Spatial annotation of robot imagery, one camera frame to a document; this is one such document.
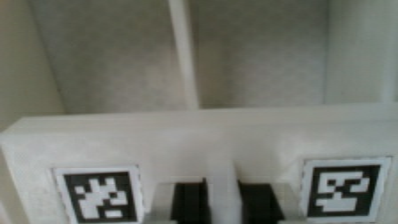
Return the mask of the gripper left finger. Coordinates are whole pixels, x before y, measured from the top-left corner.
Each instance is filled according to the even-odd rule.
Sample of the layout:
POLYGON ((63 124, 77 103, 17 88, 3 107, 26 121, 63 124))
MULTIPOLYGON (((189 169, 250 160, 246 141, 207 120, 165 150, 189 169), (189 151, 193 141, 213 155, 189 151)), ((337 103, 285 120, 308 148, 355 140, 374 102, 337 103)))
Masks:
POLYGON ((205 181, 175 184, 170 219, 177 224, 211 224, 205 181))

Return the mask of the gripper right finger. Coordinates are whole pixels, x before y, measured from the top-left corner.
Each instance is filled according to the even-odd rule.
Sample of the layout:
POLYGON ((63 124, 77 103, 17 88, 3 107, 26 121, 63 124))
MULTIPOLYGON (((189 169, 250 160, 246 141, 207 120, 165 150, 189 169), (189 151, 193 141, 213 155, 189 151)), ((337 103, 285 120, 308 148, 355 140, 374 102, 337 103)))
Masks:
POLYGON ((268 183, 237 182, 241 196, 241 224, 276 224, 284 213, 268 183))

